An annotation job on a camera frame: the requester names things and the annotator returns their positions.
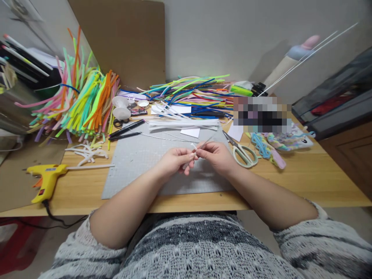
gray cutting mat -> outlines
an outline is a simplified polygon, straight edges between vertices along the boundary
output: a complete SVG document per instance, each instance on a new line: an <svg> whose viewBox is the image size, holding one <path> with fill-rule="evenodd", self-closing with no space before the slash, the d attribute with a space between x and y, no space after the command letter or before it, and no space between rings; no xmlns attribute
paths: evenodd
<svg viewBox="0 0 372 279"><path fill-rule="evenodd" d="M183 135L180 130L156 130L149 132L149 125L142 124L133 129L135 132L143 132L164 139L177 140L177 138L163 133L175 135L179 138L200 142L207 140L215 131L201 129L199 138ZM213 141L223 142L230 150L227 139L220 130L213 138ZM115 167L110 168L105 187L102 193L102 199L110 199L121 189L135 180L138 176L154 166L163 154L173 147L186 147L193 149L190 142L169 141L151 138L144 135L137 135L130 138L120 139L116 145L112 163ZM195 161L195 167L191 170L189 176L175 174L167 182L160 195L181 195L193 193L210 193L220 191L231 191L233 187L222 176L217 174L212 166L204 159Z"/></svg>

red stool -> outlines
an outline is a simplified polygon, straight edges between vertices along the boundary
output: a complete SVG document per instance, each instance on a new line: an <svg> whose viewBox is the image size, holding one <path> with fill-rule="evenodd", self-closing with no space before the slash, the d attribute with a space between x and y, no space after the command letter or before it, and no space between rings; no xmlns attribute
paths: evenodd
<svg viewBox="0 0 372 279"><path fill-rule="evenodd" d="M34 260L39 245L44 237L46 230L37 229L22 224L17 219L0 218L1 226L17 224L17 229L10 239L0 247L0 275L14 270L24 270ZM43 226L45 217L23 217L23 221Z"/></svg>

black cable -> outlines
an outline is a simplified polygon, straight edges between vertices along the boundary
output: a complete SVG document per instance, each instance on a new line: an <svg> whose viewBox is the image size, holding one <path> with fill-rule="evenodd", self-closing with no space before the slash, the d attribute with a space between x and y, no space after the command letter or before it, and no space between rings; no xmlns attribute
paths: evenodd
<svg viewBox="0 0 372 279"><path fill-rule="evenodd" d="M49 201L48 200L44 200L42 203L47 210L46 212L48 213L49 218L51 218L54 221L61 222L63 226L43 227L43 226L39 226L39 225L35 225L35 224L28 223L26 221L23 221L20 217L9 217L6 220L2 220L0 222L0 226L2 224L5 224L5 223L9 222L9 221L17 220L17 221L19 221L20 223L22 223L26 226L34 227L34 228L37 228L37 229L54 229L54 228L57 228L57 227L62 228L62 229L68 229L68 228L72 227L73 225L76 225L77 223L79 223L81 221L85 221L86 217L88 216L88 215L85 215L85 216L81 217L79 220L75 221L74 223L67 225L64 220L53 216L53 214L50 212Z"/></svg>
<svg viewBox="0 0 372 279"><path fill-rule="evenodd" d="M50 208L49 208L49 200L43 200L43 201L42 201L42 204L45 206L45 209L47 210L46 212L48 213L49 218L51 218L51 219L54 220L54 221L61 222L61 223L63 224L63 226L66 227L66 229L69 228L69 227L72 227L73 225L75 225L75 224L77 224L77 223L79 223L79 222L81 222L81 221L83 220L83 218L87 217L87 215L85 215L85 216L81 217L79 220L77 220L76 222L74 222L74 223L72 223L72 224L70 224L70 225L67 225L67 224L65 223L64 220L55 217L55 216L50 212Z"/></svg>

person's right hand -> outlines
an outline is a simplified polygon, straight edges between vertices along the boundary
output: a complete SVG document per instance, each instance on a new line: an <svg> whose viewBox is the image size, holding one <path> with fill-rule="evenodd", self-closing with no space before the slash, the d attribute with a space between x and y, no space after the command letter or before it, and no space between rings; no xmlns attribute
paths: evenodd
<svg viewBox="0 0 372 279"><path fill-rule="evenodd" d="M196 147L196 155L208 160L217 173L226 176L232 170L239 167L230 150L221 142L208 142L203 149L199 149L204 144L200 142Z"/></svg>

hand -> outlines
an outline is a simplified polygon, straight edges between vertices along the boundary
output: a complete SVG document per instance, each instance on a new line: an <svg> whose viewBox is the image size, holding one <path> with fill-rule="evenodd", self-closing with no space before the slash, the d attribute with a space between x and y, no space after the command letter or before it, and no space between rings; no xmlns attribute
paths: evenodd
<svg viewBox="0 0 372 279"><path fill-rule="evenodd" d="M188 176L190 169L194 167L194 160L198 160L198 157L194 156L190 149L172 148L163 155L154 168L163 177L170 177L177 171L179 173L184 172ZM184 170L182 167L186 163L189 163L189 165Z"/></svg>
<svg viewBox="0 0 372 279"><path fill-rule="evenodd" d="M227 176L232 170L239 168L230 150L220 142L208 142L203 149L199 149L204 142L196 147L196 155L208 160L217 173Z"/></svg>

